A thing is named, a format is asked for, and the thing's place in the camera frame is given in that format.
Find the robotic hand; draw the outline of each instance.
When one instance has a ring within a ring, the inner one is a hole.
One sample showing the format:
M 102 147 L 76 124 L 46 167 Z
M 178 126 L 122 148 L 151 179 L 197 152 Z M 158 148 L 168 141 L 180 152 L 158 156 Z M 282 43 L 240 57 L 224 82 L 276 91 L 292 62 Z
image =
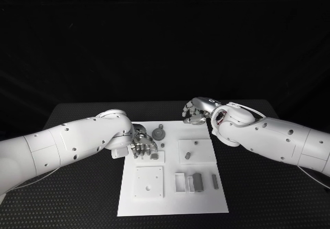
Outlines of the robotic hand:
M 63 123 L 34 134 L 0 142 L 0 196 L 25 180 L 89 157 L 103 148 L 112 158 L 133 158 L 156 152 L 156 144 L 142 125 L 135 125 L 120 110 Z
M 195 97 L 185 104 L 184 123 L 200 125 L 210 118 L 211 134 L 227 146 L 241 145 L 250 152 L 283 163 L 306 167 L 330 176 L 330 134 L 295 123 L 265 117 L 249 107 Z

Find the black curtain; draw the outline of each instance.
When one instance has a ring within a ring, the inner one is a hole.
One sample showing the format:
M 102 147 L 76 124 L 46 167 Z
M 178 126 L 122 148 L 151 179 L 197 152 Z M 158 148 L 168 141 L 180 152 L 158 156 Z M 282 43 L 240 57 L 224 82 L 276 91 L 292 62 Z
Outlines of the black curtain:
M 58 103 L 195 96 L 266 99 L 330 132 L 328 0 L 27 2 L 0 2 L 4 137 Z

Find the gray round object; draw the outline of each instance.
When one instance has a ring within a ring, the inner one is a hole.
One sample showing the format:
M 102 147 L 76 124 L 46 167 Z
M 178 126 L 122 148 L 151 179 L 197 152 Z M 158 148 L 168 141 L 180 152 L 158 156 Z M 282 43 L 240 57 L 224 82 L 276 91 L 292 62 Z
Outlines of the gray round object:
M 162 129 L 156 128 L 156 129 L 152 130 L 152 134 L 151 135 L 152 135 L 152 139 L 159 141 L 165 137 L 165 132 L 164 132 Z

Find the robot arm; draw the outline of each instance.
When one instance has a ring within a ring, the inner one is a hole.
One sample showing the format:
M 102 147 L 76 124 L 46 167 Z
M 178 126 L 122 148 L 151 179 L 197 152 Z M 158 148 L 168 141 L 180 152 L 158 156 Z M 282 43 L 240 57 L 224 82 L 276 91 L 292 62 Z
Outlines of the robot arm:
M 25 180 L 89 157 L 103 148 L 112 158 L 156 151 L 141 125 L 132 125 L 120 110 L 76 120 L 34 134 L 0 142 L 0 195 Z
M 191 117 L 184 123 L 200 125 L 210 118 L 211 134 L 227 146 L 241 145 L 250 152 L 283 163 L 306 167 L 330 176 L 330 134 L 295 123 L 266 118 L 236 103 L 221 105 L 204 97 L 191 99 L 182 109 Z M 250 112 L 260 116 L 254 119 Z

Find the black table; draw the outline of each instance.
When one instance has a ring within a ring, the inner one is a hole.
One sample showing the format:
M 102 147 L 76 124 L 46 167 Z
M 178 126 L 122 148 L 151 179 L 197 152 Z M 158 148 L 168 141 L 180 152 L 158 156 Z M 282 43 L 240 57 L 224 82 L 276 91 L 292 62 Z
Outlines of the black table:
M 113 108 L 126 112 L 131 121 L 181 120 L 185 102 L 58 104 L 44 129 Z M 233 102 L 278 118 L 265 100 Z M 241 146 L 226 146 L 213 135 L 210 139 L 229 213 L 116 217 L 123 158 L 113 160 L 109 150 L 102 150 L 8 192 L 0 205 L 0 228 L 330 228 L 322 186 L 295 166 Z

